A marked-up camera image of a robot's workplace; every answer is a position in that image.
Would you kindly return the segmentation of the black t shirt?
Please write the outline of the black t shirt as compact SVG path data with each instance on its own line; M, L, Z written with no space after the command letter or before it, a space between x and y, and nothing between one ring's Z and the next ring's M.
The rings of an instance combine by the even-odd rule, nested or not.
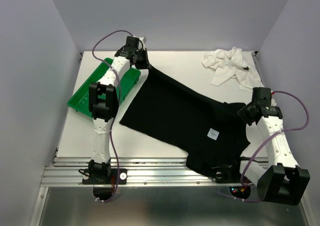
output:
M213 100L151 68L120 123L186 151L186 166L208 177L211 167L239 164L249 146L237 114L244 106ZM207 137L210 128L217 140Z

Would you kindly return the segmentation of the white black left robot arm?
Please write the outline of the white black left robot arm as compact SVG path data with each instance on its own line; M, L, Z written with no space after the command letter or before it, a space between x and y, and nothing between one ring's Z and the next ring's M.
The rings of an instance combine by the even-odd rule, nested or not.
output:
M119 49L112 63L95 59L108 66L106 73L97 82L92 82L88 88L88 109L94 124L94 140L92 156L87 169L80 169L83 181L87 184L98 182L108 183L114 173L111 168L110 140L113 124L116 119L122 88L120 80L125 73L135 66L138 70L151 68L147 49Z

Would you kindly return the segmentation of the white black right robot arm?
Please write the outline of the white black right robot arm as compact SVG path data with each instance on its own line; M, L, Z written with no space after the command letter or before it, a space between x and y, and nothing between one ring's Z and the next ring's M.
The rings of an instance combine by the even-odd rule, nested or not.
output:
M249 126L255 123L261 132L268 157L268 168L262 168L251 158L230 168L231 178L245 183L248 179L256 186L258 198L263 202L296 206L310 181L308 170L300 167L294 158L283 127L283 115L279 107L269 99L253 99L238 115Z

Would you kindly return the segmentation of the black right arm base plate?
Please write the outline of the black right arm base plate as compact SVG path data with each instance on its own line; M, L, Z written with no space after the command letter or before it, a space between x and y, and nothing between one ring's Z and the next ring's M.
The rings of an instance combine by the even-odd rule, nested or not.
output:
M243 179L242 174L248 164L248 161L241 161L236 164L220 164L210 167L208 177L215 178L217 184L241 184L242 186L253 186L265 172L265 169L258 163L252 162L245 171Z

